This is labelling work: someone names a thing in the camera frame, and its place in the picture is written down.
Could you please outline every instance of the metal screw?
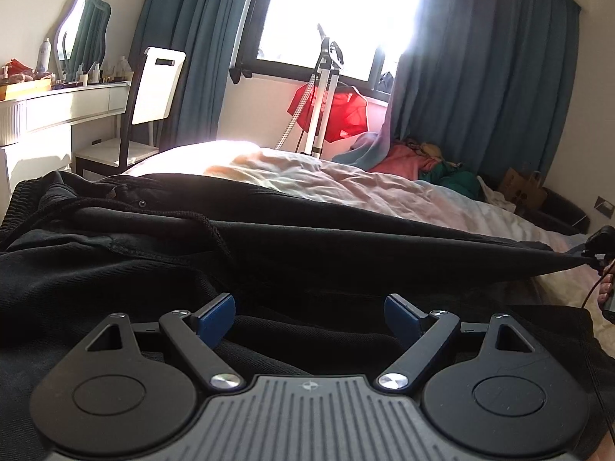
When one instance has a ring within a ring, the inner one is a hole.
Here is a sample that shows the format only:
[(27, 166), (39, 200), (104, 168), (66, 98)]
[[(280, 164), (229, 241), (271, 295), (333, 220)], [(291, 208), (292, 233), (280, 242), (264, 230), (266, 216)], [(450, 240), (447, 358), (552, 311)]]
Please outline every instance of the metal screw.
[(229, 372), (223, 372), (222, 374), (216, 374), (209, 381), (211, 386), (219, 390), (231, 390), (241, 385), (241, 378), (236, 374)]
[(387, 390), (401, 390), (408, 386), (408, 378), (397, 372), (388, 372), (378, 378), (378, 384)]

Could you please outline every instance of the logo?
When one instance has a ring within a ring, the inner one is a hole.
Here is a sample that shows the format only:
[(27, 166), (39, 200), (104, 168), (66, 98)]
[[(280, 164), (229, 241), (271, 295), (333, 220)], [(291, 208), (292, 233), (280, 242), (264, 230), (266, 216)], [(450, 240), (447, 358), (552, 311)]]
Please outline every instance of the logo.
[(301, 387), (307, 391), (314, 391), (316, 390), (316, 388), (318, 388), (318, 386), (318, 383), (314, 383), (313, 381), (306, 381), (305, 383), (301, 384)]

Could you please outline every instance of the bright window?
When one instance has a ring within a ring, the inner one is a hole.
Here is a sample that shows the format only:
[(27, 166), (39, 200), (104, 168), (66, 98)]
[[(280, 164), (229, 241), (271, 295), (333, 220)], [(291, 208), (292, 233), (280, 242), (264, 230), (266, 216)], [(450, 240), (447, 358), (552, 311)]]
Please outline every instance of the bright window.
[(419, 0), (253, 0), (240, 48), (242, 67), (309, 77), (321, 48), (320, 24), (344, 54), (342, 81), (369, 95), (378, 89), (382, 74), (394, 76), (399, 56), (413, 38), (418, 4)]

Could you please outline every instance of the ribbed gray surface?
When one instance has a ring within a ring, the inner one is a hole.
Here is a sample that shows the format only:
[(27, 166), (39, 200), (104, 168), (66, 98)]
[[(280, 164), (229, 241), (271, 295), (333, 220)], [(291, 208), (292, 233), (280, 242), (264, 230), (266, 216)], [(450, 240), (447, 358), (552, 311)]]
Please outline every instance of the ribbed gray surface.
[(260, 377), (245, 393), (212, 399), (184, 437), (138, 461), (480, 459), (436, 434), (412, 400), (381, 395), (362, 377)]
[(0, 106), (0, 146), (19, 141), (26, 132), (26, 103), (5, 102)]

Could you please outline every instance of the bed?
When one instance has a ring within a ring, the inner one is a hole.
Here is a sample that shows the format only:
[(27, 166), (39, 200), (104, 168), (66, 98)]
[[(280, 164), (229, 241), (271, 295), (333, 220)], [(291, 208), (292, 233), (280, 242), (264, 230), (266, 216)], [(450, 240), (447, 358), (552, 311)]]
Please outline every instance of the bed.
[[(303, 154), (262, 149), (250, 142), (214, 141), (177, 147), (130, 168), (127, 174), (203, 174), (246, 182), (295, 197), (361, 207), (386, 215), (449, 227), (460, 231), (517, 241), (539, 241), (564, 252), (586, 236), (564, 236), (534, 226), (491, 204), (423, 181), (409, 181)], [(535, 279), (545, 303), (579, 306), (598, 279), (588, 266)], [(604, 350), (615, 357), (615, 326), (599, 311), (596, 294), (588, 309), (594, 334)]]

